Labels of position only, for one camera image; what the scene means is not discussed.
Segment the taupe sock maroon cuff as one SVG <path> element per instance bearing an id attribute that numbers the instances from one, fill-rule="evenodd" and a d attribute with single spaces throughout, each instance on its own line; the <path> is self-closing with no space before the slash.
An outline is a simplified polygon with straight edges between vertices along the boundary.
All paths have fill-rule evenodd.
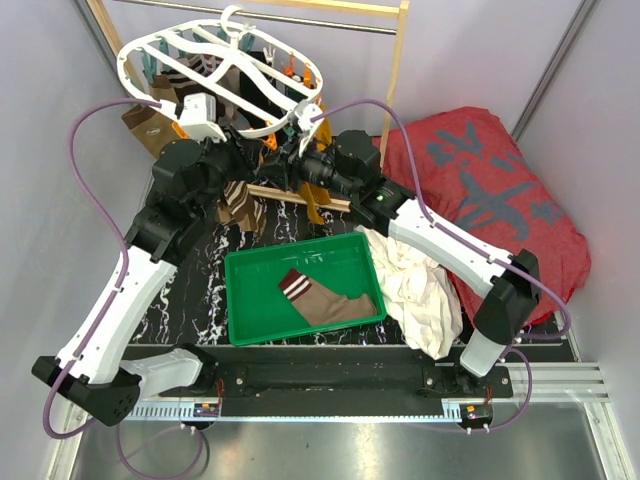
<path id="1" fill-rule="evenodd" d="M 313 327 L 373 317 L 377 309 L 368 294 L 349 298 L 292 268 L 278 284 L 296 311 Z"/>

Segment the brown white striped sock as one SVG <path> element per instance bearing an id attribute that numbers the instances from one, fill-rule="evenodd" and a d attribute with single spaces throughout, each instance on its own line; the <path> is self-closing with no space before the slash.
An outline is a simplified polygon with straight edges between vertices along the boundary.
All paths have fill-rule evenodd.
<path id="1" fill-rule="evenodd" d="M 238 187 L 240 196 L 234 212 L 236 223 L 241 231 L 261 236 L 267 222 L 265 208 L 254 199 L 245 182 L 240 182 Z"/>

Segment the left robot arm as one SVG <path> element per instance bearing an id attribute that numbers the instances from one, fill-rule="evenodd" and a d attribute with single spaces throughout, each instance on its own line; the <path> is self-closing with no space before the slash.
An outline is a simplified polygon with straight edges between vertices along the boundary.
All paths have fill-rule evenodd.
<path id="1" fill-rule="evenodd" d="M 67 345 L 32 367 L 52 394 L 115 426 L 142 398 L 175 388 L 203 396 L 214 388 L 214 357 L 191 344 L 137 361 L 123 355 L 151 302 L 213 226 L 225 188 L 255 177 L 262 149 L 232 127 L 220 142 L 179 139 L 162 148 L 109 284 Z"/>

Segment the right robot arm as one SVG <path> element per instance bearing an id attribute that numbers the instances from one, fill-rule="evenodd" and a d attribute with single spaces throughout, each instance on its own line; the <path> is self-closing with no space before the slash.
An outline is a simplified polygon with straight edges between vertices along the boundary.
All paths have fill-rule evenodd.
<path id="1" fill-rule="evenodd" d="M 283 190 L 307 182 L 348 198 L 360 223 L 426 254 L 481 298 L 475 330 L 453 374 L 460 393 L 476 396 L 539 304 L 538 260 L 526 250 L 513 255 L 485 244 L 432 212 L 382 173 L 380 157 L 372 138 L 359 130 L 343 132 L 323 150 L 292 137 L 283 145 L 267 142 L 258 176 Z"/>

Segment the white round clip hanger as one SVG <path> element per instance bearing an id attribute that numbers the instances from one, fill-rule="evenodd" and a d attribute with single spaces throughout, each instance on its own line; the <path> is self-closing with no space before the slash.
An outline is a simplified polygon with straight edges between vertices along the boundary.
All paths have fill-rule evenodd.
<path id="1" fill-rule="evenodd" d="M 156 101 L 139 88 L 127 73 L 132 53 L 158 61 L 185 76 L 225 105 L 244 108 L 265 121 L 264 128 L 247 128 L 240 134 L 263 139 L 290 126 L 288 116 L 303 100 L 319 106 L 324 80 L 318 67 L 306 55 L 250 24 L 233 22 L 240 8 L 230 5 L 217 20 L 193 20 L 139 37 L 125 44 L 116 56 L 118 78 L 133 98 L 170 120 L 177 104 Z M 274 118 L 246 102 L 224 81 L 230 73 L 244 72 L 285 113 Z"/>

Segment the tan brown sock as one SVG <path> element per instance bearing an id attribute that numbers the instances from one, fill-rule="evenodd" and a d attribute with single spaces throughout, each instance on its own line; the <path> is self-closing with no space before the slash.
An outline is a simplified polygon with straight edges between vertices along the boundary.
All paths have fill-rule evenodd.
<path id="1" fill-rule="evenodd" d="M 177 94 L 165 74 L 154 76 L 150 84 L 150 93 L 157 101 L 178 102 Z M 135 105 L 125 112 L 121 119 L 154 159 L 159 158 L 167 144 L 180 139 L 173 128 L 173 121 L 149 106 Z"/>

